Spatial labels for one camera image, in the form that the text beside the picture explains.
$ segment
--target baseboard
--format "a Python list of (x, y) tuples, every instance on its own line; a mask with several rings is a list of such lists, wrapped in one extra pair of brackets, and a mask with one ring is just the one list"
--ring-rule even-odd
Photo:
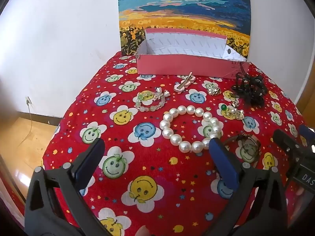
[[(30, 119), (30, 114), (27, 112), (18, 112), (18, 116), (24, 119), (28, 119), (28, 120)], [(31, 113), (31, 116), (32, 116), (33, 121), (37, 121), (37, 122), (41, 122), (41, 123), (45, 123), (45, 124), (49, 124), (53, 126), (58, 126), (62, 119), (59, 117), (44, 116), (44, 115), (33, 114), (33, 113)]]

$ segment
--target silver bolt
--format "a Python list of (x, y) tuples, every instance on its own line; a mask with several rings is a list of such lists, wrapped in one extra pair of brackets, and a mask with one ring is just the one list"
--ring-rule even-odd
[(275, 173), (278, 172), (278, 168), (277, 168), (277, 167), (271, 167), (271, 170), (272, 170), (273, 172), (275, 172)]
[(35, 169), (34, 169), (34, 171), (36, 172), (36, 173), (38, 173), (39, 171), (41, 171), (42, 170), (42, 167), (41, 166), (37, 166)]
[(68, 168), (71, 167), (71, 163), (70, 163), (70, 162), (66, 162), (66, 163), (64, 163), (64, 164), (62, 165), (62, 167), (63, 167), (64, 169), (68, 169)]
[(242, 166), (245, 169), (249, 169), (250, 168), (250, 164), (248, 162), (243, 162)]

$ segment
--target power cord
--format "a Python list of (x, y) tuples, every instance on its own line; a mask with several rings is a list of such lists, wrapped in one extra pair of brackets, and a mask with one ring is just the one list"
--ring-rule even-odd
[(30, 111), (30, 102), (28, 100), (26, 100), (26, 104), (27, 104), (27, 107), (28, 107), (28, 112), (30, 114), (30, 120), (31, 120), (31, 128), (30, 128), (30, 131), (29, 133), (27, 134), (27, 136), (23, 139), (23, 141), (21, 143), (19, 143), (19, 145), (17, 147), (19, 147), (26, 139), (27, 137), (29, 136), (29, 134), (31, 133), (32, 131), (32, 126), (33, 126), (33, 121), (32, 121), (32, 116), (31, 116), (31, 111)]

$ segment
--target electrical outlet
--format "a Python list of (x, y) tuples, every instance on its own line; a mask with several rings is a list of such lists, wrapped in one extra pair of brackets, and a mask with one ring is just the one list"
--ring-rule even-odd
[(25, 97), (25, 99), (26, 99), (26, 104), (27, 104), (27, 103), (32, 104), (32, 102), (31, 102), (31, 100), (30, 100), (29, 97)]

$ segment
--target beaded bracelet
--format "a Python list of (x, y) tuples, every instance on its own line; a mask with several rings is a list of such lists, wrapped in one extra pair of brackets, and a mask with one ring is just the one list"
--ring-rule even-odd
[[(209, 138), (204, 138), (201, 142), (195, 141), (190, 144), (188, 141), (183, 141), (179, 134), (174, 134), (174, 131), (170, 128), (173, 118), (176, 118), (179, 114), (182, 115), (185, 113), (190, 115), (195, 114), (197, 117), (203, 117), (203, 119), (212, 126), (213, 133), (209, 135)], [(164, 114), (163, 120), (160, 122), (160, 128), (163, 130), (162, 136), (165, 139), (170, 139), (172, 145), (179, 146), (179, 150), (182, 153), (188, 153), (189, 151), (199, 153), (203, 149), (209, 149), (209, 141), (215, 137), (220, 138), (222, 130), (218, 119), (212, 117), (210, 112), (204, 112), (202, 108), (195, 108), (192, 105), (187, 106), (187, 108), (185, 106), (179, 106), (177, 109), (171, 108), (168, 113)]]
[[(153, 101), (160, 100), (158, 105), (150, 106), (150, 108), (141, 106), (141, 101), (145, 97), (149, 97), (152, 94), (154, 95)], [(162, 108), (164, 106), (164, 104), (167, 103), (167, 102), (165, 102), (165, 97), (168, 97), (168, 96), (170, 96), (170, 93), (167, 90), (164, 91), (164, 93), (162, 93), (162, 88), (160, 88), (160, 87), (156, 88), (156, 92), (151, 92), (148, 90), (145, 94), (141, 94), (141, 93), (138, 94), (134, 107), (137, 108), (140, 112), (147, 112), (147, 111), (154, 112), (155, 110)]]

